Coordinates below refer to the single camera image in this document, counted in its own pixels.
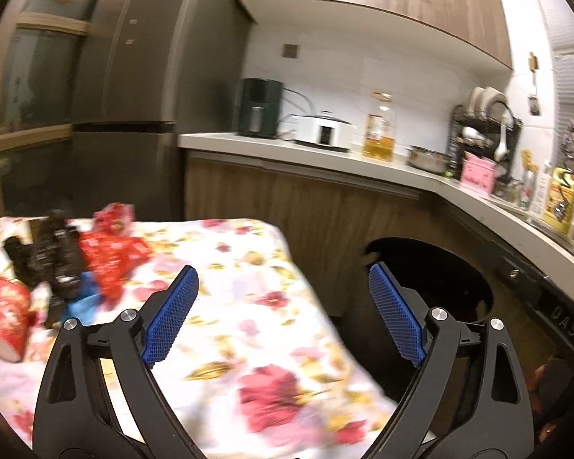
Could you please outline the red paper cup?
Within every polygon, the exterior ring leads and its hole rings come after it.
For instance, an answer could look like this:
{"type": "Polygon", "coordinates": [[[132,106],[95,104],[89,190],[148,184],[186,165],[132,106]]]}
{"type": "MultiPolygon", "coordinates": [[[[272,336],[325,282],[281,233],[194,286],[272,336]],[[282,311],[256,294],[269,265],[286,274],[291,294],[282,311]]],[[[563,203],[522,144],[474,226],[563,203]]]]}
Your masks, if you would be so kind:
{"type": "Polygon", "coordinates": [[[9,363],[23,359],[29,336],[31,294],[19,281],[0,277],[0,358],[9,363]]]}

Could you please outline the black plastic bag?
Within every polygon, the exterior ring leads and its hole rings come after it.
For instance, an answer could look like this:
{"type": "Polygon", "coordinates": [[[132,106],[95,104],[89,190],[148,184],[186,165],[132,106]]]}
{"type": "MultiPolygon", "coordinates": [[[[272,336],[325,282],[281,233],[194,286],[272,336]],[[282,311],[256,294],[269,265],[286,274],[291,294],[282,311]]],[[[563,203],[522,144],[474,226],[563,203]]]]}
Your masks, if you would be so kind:
{"type": "Polygon", "coordinates": [[[75,301],[82,286],[86,263],[80,249],[80,234],[67,223],[65,212],[53,210],[45,218],[29,223],[33,241],[24,244],[18,236],[3,242],[15,277],[33,290],[40,283],[51,288],[44,327],[62,322],[67,307],[75,301]]]}

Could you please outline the black round trash bin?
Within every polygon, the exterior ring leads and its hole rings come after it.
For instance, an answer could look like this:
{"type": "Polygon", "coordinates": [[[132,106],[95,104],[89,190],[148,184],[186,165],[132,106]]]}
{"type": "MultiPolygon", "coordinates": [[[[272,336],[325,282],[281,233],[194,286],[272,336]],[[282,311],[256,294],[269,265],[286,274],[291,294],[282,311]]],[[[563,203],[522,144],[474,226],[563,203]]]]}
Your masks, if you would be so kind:
{"type": "MultiPolygon", "coordinates": [[[[400,286],[418,292],[430,308],[443,308],[456,320],[482,324],[494,308],[491,286],[475,266],[435,244],[408,237],[382,237],[364,248],[365,267],[381,261],[400,286]]],[[[362,272],[350,294],[340,336],[354,356],[390,399],[401,400],[415,367],[401,358],[368,290],[368,273],[362,272]]],[[[444,435],[473,413],[478,396],[484,353],[458,351],[431,433],[444,435]]]]}

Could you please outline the blue plastic wrapper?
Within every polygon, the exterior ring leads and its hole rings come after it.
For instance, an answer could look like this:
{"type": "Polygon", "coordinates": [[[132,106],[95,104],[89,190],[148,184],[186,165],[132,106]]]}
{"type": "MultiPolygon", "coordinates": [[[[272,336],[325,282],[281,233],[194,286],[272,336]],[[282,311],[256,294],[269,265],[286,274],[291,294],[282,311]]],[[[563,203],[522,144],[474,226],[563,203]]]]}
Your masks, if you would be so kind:
{"type": "Polygon", "coordinates": [[[66,308],[61,321],[77,318],[83,326],[94,323],[95,316],[103,302],[103,295],[95,282],[92,272],[83,272],[80,278],[80,289],[76,297],[66,301],[66,308]]]}

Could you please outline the red snack wrapper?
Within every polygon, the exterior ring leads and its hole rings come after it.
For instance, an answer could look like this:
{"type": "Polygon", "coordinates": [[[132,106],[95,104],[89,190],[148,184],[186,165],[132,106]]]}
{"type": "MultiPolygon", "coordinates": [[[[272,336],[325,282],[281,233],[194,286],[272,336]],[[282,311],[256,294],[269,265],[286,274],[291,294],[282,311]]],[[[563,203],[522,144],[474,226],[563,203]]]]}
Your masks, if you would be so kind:
{"type": "Polygon", "coordinates": [[[100,293],[118,301],[124,282],[151,257],[151,247],[134,236],[134,205],[114,202],[95,212],[90,231],[80,232],[80,249],[100,293]]]}

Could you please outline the white bottle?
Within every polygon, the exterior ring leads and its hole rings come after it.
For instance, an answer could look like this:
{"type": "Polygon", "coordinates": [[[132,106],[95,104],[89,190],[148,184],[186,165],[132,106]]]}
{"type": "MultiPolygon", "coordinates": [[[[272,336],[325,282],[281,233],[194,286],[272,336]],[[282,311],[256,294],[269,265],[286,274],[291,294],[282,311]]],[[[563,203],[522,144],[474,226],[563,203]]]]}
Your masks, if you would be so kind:
{"type": "Polygon", "coordinates": [[[548,197],[552,174],[553,167],[550,162],[546,162],[537,173],[536,186],[529,207],[529,213],[532,219],[540,220],[545,212],[545,203],[548,197]]]}

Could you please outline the pink utensil holder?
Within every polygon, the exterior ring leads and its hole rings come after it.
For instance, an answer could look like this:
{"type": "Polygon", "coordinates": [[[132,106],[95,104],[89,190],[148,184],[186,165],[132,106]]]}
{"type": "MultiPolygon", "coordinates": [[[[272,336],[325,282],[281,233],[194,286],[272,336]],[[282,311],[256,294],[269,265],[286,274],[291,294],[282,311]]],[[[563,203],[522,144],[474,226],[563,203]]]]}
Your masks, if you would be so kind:
{"type": "Polygon", "coordinates": [[[491,159],[479,158],[471,152],[465,152],[462,159],[460,185],[481,195],[490,195],[494,189],[497,163],[491,159]]]}

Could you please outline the wooden lower cabinet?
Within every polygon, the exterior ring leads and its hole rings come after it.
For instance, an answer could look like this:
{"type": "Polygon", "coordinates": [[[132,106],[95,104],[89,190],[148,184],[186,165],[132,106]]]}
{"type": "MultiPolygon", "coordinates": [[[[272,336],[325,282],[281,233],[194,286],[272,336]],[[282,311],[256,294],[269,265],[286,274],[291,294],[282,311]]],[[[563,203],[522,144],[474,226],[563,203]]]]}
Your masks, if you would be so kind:
{"type": "Polygon", "coordinates": [[[375,259],[457,318],[505,321],[530,389],[541,443],[574,440],[574,304],[484,222],[428,191],[326,169],[184,154],[185,216],[277,226],[355,358],[399,399],[414,376],[368,291],[375,259]]]}

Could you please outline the wooden cabinet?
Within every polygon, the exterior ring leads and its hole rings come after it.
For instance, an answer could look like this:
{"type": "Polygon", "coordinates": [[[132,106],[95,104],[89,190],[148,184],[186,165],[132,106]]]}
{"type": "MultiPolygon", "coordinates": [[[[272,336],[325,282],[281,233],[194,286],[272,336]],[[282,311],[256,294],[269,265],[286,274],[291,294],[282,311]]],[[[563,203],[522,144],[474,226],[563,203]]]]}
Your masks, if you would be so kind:
{"type": "Polygon", "coordinates": [[[455,63],[478,76],[512,70],[501,0],[239,0],[260,25],[357,32],[455,63]]]}
{"type": "Polygon", "coordinates": [[[428,191],[326,169],[184,154],[185,216],[277,226],[355,358],[399,399],[414,376],[368,291],[375,259],[457,318],[505,321],[530,389],[541,443],[574,440],[574,304],[484,222],[428,191]]]}

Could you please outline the yellow detergent bottle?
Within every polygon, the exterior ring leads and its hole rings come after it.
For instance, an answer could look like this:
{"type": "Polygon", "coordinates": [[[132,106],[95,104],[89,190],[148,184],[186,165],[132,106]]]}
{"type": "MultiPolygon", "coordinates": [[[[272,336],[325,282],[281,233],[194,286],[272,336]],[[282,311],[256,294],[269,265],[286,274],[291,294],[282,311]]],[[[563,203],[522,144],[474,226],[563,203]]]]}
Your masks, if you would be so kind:
{"type": "Polygon", "coordinates": [[[553,171],[542,221],[567,234],[574,214],[574,173],[565,168],[553,171]]]}

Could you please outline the steel bowl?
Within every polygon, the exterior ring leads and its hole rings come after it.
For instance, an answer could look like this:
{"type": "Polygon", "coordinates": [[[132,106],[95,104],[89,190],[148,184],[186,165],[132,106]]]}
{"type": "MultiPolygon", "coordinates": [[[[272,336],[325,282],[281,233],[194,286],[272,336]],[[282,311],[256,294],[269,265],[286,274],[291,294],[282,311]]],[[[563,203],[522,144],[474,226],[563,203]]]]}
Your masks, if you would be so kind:
{"type": "Polygon", "coordinates": [[[437,152],[420,146],[408,149],[408,165],[425,172],[443,175],[448,170],[449,157],[443,152],[437,152]]]}

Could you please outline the black dish rack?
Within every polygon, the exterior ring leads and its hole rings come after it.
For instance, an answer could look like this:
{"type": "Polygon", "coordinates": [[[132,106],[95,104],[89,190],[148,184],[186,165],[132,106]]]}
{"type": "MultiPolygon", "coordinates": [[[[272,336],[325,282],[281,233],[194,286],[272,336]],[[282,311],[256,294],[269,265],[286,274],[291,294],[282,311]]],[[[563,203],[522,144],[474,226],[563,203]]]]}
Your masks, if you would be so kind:
{"type": "Polygon", "coordinates": [[[466,155],[476,155],[498,163],[497,176],[507,184],[522,129],[523,121],[513,114],[503,92],[473,88],[450,114],[446,152],[452,177],[460,177],[466,155]]]}

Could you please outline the cooking oil bottle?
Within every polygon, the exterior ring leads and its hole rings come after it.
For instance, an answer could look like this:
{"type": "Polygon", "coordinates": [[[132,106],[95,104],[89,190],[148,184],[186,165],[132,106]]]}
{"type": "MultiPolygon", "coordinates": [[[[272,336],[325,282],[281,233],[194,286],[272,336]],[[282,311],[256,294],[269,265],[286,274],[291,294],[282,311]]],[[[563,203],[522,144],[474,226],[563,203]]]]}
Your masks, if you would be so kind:
{"type": "Polygon", "coordinates": [[[388,92],[373,91],[372,104],[364,134],[363,155],[367,158],[392,162],[396,137],[396,117],[392,96],[388,92]]]}

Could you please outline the hanging spatula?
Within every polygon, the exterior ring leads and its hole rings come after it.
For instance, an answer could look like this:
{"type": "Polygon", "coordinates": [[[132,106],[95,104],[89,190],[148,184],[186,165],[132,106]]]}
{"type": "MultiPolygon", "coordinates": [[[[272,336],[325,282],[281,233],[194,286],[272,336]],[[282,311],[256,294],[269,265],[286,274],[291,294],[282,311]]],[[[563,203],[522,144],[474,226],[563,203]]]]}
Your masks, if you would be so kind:
{"type": "Polygon", "coordinates": [[[537,87],[537,78],[536,73],[538,71],[538,59],[536,55],[531,52],[529,56],[529,68],[530,73],[532,76],[532,90],[531,94],[528,97],[529,102],[529,110],[532,116],[540,116],[541,115],[541,108],[540,102],[538,98],[538,87],[537,87]]]}

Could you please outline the white rice cooker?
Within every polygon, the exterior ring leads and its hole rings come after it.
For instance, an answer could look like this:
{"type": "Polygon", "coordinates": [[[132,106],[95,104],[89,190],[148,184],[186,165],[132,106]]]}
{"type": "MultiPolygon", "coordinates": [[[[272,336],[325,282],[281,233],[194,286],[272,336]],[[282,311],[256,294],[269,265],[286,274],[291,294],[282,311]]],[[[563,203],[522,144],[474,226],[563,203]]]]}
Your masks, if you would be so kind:
{"type": "Polygon", "coordinates": [[[354,126],[330,112],[296,118],[293,141],[303,146],[350,152],[354,126]]]}

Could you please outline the glass sliding door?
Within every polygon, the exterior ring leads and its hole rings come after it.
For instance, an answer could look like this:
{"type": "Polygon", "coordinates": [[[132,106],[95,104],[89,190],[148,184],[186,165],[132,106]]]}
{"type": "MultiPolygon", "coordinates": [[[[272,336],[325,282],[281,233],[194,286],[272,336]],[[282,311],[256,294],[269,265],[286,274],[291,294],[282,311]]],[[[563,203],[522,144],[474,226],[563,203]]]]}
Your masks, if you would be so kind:
{"type": "Polygon", "coordinates": [[[0,216],[64,206],[71,103],[97,0],[6,0],[0,17],[0,216]]]}

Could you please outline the black air fryer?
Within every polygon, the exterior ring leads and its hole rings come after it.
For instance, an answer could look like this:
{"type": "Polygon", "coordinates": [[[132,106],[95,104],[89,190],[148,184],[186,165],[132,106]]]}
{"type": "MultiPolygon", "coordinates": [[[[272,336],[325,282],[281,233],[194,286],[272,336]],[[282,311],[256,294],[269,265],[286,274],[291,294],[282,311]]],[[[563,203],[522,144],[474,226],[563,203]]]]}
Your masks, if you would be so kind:
{"type": "Polygon", "coordinates": [[[242,80],[236,133],[246,137],[278,137],[279,115],[284,84],[275,80],[242,80]]]}

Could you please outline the grey refrigerator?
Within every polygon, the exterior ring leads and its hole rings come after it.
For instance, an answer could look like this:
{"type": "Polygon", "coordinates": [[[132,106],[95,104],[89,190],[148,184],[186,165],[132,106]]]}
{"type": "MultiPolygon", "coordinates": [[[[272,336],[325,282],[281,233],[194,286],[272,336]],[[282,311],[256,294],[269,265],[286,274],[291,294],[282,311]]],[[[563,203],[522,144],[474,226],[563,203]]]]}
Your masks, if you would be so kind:
{"type": "Polygon", "coordinates": [[[183,219],[178,139],[232,127],[251,28],[237,0],[97,0],[71,107],[76,216],[183,219]]]}

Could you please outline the wooden upper cabinet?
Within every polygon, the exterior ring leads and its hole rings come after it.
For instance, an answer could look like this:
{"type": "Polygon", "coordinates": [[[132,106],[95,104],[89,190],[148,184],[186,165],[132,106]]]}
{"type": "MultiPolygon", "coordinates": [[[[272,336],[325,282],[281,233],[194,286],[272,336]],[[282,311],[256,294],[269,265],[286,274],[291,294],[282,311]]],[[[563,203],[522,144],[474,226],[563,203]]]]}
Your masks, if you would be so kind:
{"type": "Polygon", "coordinates": [[[455,63],[478,76],[512,70],[501,0],[239,0],[260,25],[357,32],[455,63]]]}

